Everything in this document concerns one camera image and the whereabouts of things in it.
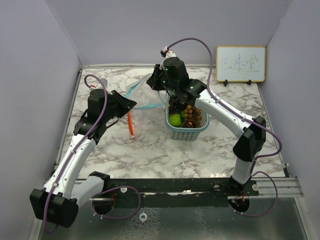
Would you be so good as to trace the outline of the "light blue plastic basket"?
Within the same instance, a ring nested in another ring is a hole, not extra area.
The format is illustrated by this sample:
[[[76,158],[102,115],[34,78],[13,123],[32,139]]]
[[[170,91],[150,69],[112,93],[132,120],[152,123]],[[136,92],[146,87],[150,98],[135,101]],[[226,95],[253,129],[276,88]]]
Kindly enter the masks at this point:
[[[182,141],[194,141],[197,139],[200,133],[204,132],[210,123],[209,115],[201,110],[202,120],[199,124],[195,123],[195,128],[183,128],[183,124],[186,122],[183,117],[183,111],[188,104],[180,101],[181,103],[181,112],[178,114],[181,115],[182,124],[180,127],[174,127],[169,124],[169,117],[174,114],[169,114],[169,98],[175,96],[174,94],[166,94],[166,107],[165,107],[165,125],[169,131],[170,138],[173,140],[182,140]]]

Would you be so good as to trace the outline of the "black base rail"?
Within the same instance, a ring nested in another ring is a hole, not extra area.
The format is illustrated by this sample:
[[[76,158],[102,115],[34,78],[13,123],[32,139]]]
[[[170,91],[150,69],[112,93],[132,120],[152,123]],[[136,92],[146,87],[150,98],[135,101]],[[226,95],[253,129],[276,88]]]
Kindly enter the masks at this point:
[[[96,193],[89,199],[97,204],[115,208],[184,208],[227,207],[229,197],[258,196],[257,182],[249,180],[245,186],[236,186],[227,178],[111,178],[103,190],[125,187],[110,193]]]

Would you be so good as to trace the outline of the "white board wooden frame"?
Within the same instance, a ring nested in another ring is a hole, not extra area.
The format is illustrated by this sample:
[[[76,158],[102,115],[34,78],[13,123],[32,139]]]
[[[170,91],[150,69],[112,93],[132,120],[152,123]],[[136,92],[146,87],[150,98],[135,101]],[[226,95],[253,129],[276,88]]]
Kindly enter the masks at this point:
[[[261,83],[266,79],[264,46],[226,45],[216,48],[216,80],[221,83]]]

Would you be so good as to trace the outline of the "green round fruit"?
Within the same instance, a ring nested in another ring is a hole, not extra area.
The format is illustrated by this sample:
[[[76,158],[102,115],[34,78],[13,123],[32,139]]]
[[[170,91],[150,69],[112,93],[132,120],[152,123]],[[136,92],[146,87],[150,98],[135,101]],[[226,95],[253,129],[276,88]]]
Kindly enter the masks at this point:
[[[169,116],[168,122],[171,126],[179,128],[182,124],[182,117],[180,114],[172,114]]]

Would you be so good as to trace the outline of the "reddish brown fruit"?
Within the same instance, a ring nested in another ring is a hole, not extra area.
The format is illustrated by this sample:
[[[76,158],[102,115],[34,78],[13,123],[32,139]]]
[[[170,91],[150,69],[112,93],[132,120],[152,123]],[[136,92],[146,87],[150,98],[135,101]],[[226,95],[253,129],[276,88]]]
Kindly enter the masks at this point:
[[[194,122],[192,121],[186,121],[183,125],[182,125],[183,128],[195,128],[196,125]]]

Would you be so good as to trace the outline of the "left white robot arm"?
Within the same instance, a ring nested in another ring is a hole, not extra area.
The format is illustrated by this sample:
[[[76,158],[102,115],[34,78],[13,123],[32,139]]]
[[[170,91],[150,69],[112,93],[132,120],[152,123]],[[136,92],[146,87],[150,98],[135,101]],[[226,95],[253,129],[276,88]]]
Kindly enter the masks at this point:
[[[37,219],[69,228],[91,197],[103,198],[110,193],[110,176],[100,172],[91,173],[78,186],[75,183],[88,156],[109,128],[108,121],[122,118],[136,104],[115,90],[90,92],[87,109],[75,124],[69,147],[57,169],[42,189],[33,189],[29,196]]]

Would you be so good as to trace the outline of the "clear blue-zipper bag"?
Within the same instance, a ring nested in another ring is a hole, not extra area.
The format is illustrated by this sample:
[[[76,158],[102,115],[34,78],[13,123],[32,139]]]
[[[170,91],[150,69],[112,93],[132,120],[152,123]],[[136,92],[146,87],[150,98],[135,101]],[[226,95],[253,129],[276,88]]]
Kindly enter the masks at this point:
[[[153,109],[167,105],[166,93],[160,93],[160,91],[152,90],[147,85],[148,79],[149,75],[146,75],[144,78],[127,86],[125,94],[127,99],[137,102],[133,109],[144,111],[144,114],[146,115],[146,122],[151,118],[151,111]]]

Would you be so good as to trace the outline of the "clear orange-zipper bag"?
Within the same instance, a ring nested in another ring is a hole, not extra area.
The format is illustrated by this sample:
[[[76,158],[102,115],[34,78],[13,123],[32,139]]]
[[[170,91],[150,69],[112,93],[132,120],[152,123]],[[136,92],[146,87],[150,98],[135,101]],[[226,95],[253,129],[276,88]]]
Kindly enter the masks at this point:
[[[127,113],[128,129],[131,138],[138,140],[145,132],[147,118],[142,109],[132,109]]]

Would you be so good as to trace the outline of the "brown longan bunch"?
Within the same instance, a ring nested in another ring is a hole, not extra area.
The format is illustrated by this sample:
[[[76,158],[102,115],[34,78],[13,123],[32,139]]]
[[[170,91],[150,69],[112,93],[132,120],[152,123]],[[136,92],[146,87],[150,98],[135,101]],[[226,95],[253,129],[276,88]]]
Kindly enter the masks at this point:
[[[183,118],[187,122],[193,122],[199,125],[202,120],[202,111],[194,106],[187,105],[183,110]]]

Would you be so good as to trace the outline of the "aluminium frame rail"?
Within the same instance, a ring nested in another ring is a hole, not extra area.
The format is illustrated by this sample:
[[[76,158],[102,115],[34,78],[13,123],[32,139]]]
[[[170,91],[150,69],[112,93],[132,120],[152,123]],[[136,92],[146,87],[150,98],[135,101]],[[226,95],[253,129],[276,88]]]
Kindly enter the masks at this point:
[[[63,180],[59,183],[53,191],[53,196],[61,196],[68,200],[75,200],[77,203],[86,202],[94,194],[110,193],[113,190],[120,190],[122,193],[127,191],[126,187],[114,187],[111,189],[103,190],[105,183],[111,179],[108,175],[103,176],[89,176],[85,180],[76,180],[75,182],[68,183]],[[238,197],[244,198],[292,198],[302,196],[302,188],[299,180],[296,178],[288,177],[253,177],[251,180],[256,181],[258,195],[245,197],[243,194]]]

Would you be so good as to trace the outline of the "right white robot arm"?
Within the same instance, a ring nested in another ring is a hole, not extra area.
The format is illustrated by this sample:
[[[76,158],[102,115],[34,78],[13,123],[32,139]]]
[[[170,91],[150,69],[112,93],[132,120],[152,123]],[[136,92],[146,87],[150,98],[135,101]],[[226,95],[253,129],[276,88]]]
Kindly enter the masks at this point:
[[[204,82],[189,77],[185,63],[178,57],[169,57],[156,64],[147,85],[154,91],[170,91],[180,101],[211,115],[227,127],[237,138],[233,147],[236,156],[229,189],[240,196],[248,189],[254,158],[266,142],[266,120],[241,113],[218,98]]]

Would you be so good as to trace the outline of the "dark purple grape bunch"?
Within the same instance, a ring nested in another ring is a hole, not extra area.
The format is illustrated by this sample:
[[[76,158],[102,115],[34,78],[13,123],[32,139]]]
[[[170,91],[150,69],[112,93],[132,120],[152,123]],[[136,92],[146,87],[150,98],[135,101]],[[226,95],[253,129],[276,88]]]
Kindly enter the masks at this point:
[[[168,100],[169,114],[178,114],[181,110],[181,101],[176,96],[171,96]]]

